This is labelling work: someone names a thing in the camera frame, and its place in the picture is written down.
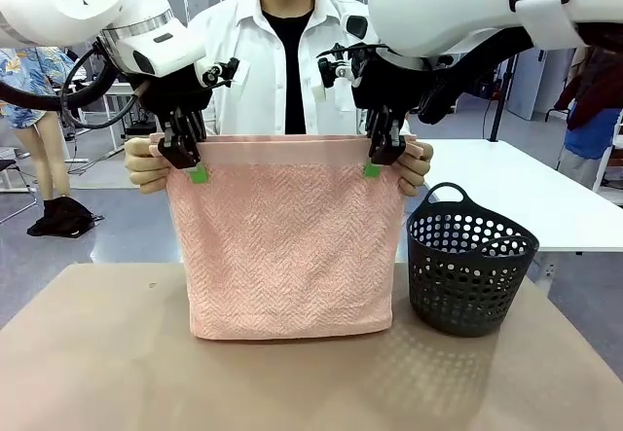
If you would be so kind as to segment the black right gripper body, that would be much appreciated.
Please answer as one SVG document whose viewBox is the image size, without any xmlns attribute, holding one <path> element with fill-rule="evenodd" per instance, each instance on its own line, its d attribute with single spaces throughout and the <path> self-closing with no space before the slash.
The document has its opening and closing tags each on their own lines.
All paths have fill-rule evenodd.
<svg viewBox="0 0 623 431">
<path fill-rule="evenodd" d="M 359 53 L 351 58 L 354 75 L 352 95 L 360 109 L 387 107 L 408 112 L 418 107 L 429 87 L 429 72 L 394 65 L 377 53 Z"/>
</svg>

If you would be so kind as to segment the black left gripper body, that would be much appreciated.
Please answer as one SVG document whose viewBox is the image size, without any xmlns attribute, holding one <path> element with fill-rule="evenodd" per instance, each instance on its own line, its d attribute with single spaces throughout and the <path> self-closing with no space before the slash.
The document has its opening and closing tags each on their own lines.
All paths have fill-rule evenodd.
<svg viewBox="0 0 623 431">
<path fill-rule="evenodd" d="M 194 64 L 158 78 L 146 74 L 127 73 L 130 85 L 137 89 L 148 83 L 139 101 L 159 118 L 173 115 L 177 110 L 186 116 L 202 115 L 212 96 L 214 83 L 202 83 Z"/>
</svg>

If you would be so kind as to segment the pink towel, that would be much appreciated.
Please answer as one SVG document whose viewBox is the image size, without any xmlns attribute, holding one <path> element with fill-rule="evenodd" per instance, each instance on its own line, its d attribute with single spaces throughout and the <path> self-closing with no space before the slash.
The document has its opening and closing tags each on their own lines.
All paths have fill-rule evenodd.
<svg viewBox="0 0 623 431">
<path fill-rule="evenodd" d="M 199 164 L 169 172 L 196 337 L 389 328 L 405 200 L 396 170 L 369 149 L 363 135 L 217 135 L 199 145 Z"/>
</svg>

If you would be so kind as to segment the black perforated plastic basket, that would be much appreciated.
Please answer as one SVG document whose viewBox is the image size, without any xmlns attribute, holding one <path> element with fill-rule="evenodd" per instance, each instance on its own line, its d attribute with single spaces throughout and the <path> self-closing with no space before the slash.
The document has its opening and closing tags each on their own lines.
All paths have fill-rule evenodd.
<svg viewBox="0 0 623 431">
<path fill-rule="evenodd" d="M 539 249 L 536 236 L 450 182 L 428 191 L 406 229 L 416 315 L 458 337 L 497 330 Z"/>
</svg>

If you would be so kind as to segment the person's left hand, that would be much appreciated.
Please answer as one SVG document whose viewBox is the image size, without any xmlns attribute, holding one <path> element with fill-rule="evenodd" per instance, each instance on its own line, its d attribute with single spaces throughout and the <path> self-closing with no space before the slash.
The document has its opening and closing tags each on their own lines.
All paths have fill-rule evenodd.
<svg viewBox="0 0 623 431">
<path fill-rule="evenodd" d="M 406 197 L 417 195 L 418 188 L 424 184 L 425 175 L 430 170 L 432 157 L 431 145 L 418 140 L 406 142 L 404 153 L 394 164 L 399 176 L 399 187 Z"/>
</svg>

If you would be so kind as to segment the person's right hand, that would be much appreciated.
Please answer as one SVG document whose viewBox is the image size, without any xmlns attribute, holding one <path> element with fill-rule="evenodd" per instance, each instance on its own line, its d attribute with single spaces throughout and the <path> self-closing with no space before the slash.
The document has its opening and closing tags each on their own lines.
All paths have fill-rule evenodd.
<svg viewBox="0 0 623 431">
<path fill-rule="evenodd" d="M 170 164 L 150 152 L 149 138 L 134 137 L 125 144 L 125 164 L 130 182 L 144 195 L 163 191 L 166 187 Z"/>
</svg>

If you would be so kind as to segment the long white desk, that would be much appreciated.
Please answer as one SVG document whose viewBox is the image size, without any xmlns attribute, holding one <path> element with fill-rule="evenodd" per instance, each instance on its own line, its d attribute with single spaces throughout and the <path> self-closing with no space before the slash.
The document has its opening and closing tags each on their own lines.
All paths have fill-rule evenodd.
<svg viewBox="0 0 623 431">
<path fill-rule="evenodd" d="M 120 83 L 115 81 L 109 91 L 100 99 L 96 104 L 103 105 L 103 111 L 86 111 L 84 109 L 77 109 L 78 122 L 85 124 L 87 120 L 101 120 L 105 119 L 105 122 L 110 121 L 114 116 L 118 114 L 118 111 L 112 111 L 109 103 L 112 102 L 115 105 L 121 105 L 123 100 L 128 101 L 132 94 L 132 88 L 129 83 Z M 81 126 L 75 126 L 71 122 L 64 119 L 60 119 L 61 128 L 63 133 L 72 131 L 71 136 L 76 139 L 78 136 L 92 132 L 91 129 L 83 128 Z M 118 121 L 112 126 L 108 127 L 110 139 L 112 141 L 112 149 L 103 155 L 103 159 L 107 160 L 121 153 L 124 150 L 124 137 L 125 133 L 122 132 L 123 122 Z"/>
</svg>

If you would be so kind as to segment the person in white shirt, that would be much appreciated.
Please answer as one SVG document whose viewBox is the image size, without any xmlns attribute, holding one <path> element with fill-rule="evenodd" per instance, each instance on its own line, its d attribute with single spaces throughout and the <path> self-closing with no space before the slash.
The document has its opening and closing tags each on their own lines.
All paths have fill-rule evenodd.
<svg viewBox="0 0 623 431">
<path fill-rule="evenodd" d="M 350 83 L 336 81 L 325 99 L 318 55 L 355 38 L 347 16 L 368 16 L 356 0 L 225 0 L 194 16 L 189 26 L 216 61 L 239 60 L 240 92 L 221 87 L 203 112 L 216 135 L 355 135 L 362 120 Z"/>
</svg>

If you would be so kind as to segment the black tripod stand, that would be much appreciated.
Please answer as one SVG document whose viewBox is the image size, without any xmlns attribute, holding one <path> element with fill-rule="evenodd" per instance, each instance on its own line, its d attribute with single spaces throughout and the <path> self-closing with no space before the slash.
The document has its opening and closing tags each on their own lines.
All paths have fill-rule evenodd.
<svg viewBox="0 0 623 431">
<path fill-rule="evenodd" d="M 507 59 L 506 68 L 502 76 L 501 89 L 499 91 L 499 96 L 497 100 L 495 117 L 491 127 L 491 132 L 488 138 L 489 142 L 496 142 L 498 137 L 498 132 L 501 124 L 502 114 L 504 111 L 504 106 L 507 98 L 507 94 L 510 88 L 511 80 L 514 74 L 514 68 L 516 64 L 516 55 L 512 55 Z"/>
</svg>

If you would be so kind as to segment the black garment pile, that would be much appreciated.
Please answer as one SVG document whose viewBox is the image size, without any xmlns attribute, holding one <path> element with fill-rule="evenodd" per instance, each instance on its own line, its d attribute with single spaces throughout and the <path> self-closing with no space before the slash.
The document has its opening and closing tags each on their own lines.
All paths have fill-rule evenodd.
<svg viewBox="0 0 623 431">
<path fill-rule="evenodd" d="M 71 197 L 44 201 L 44 215 L 26 232 L 30 236 L 78 238 L 94 227 L 96 216 Z"/>
</svg>

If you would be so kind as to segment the mannequin in floral shirt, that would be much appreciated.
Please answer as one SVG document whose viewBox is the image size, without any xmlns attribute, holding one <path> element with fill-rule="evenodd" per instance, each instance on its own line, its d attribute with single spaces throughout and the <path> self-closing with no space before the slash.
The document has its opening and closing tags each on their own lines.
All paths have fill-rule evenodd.
<svg viewBox="0 0 623 431">
<path fill-rule="evenodd" d="M 0 49 L 0 82 L 35 95 L 53 95 L 74 62 L 59 48 Z M 18 107 L 0 100 L 6 120 L 30 154 L 38 189 L 44 200 L 70 195 L 64 162 L 64 139 L 56 111 Z"/>
</svg>

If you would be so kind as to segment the black seat metal chair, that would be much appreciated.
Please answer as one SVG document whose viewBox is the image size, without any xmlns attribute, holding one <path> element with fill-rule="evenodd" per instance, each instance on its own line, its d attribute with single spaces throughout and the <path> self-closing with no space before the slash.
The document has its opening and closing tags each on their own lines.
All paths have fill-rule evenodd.
<svg viewBox="0 0 623 431">
<path fill-rule="evenodd" d="M 21 187 L 14 187 L 11 181 L 11 172 L 13 172 L 21 181 Z M 30 202 L 25 206 L 4 216 L 0 216 L 0 226 L 9 220 L 17 217 L 26 210 L 36 207 L 38 204 L 37 193 L 33 187 L 25 180 L 25 174 L 18 165 L 18 159 L 15 153 L 10 154 L 4 149 L 0 149 L 0 195 L 24 194 L 30 197 Z"/>
</svg>

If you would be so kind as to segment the white side table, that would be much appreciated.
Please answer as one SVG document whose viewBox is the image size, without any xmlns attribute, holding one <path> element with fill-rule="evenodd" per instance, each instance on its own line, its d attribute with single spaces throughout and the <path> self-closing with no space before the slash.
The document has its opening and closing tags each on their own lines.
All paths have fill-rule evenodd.
<svg viewBox="0 0 623 431">
<path fill-rule="evenodd" d="M 461 186 L 483 207 L 532 232 L 544 252 L 623 252 L 623 209 L 510 144 L 428 139 L 425 184 Z"/>
</svg>

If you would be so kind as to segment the blue garment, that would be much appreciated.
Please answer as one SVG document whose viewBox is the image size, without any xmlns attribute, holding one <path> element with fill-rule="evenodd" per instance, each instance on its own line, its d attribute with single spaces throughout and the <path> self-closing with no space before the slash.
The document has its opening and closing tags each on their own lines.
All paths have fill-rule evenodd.
<svg viewBox="0 0 623 431">
<path fill-rule="evenodd" d="M 583 160 L 600 160 L 606 149 L 612 145 L 614 127 L 622 109 L 603 109 L 586 124 L 571 129 L 570 124 L 575 119 L 577 108 L 578 105 L 573 107 L 568 118 L 561 158 L 572 155 Z"/>
</svg>

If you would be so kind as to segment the dark brown jacket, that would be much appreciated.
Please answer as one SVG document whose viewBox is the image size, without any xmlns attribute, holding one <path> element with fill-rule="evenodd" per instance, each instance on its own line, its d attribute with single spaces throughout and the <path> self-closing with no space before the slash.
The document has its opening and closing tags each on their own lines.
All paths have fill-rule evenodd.
<svg viewBox="0 0 623 431">
<path fill-rule="evenodd" d="M 556 107 L 575 101 L 568 130 L 587 125 L 606 109 L 623 109 L 623 54 L 598 48 L 577 49 Z"/>
</svg>

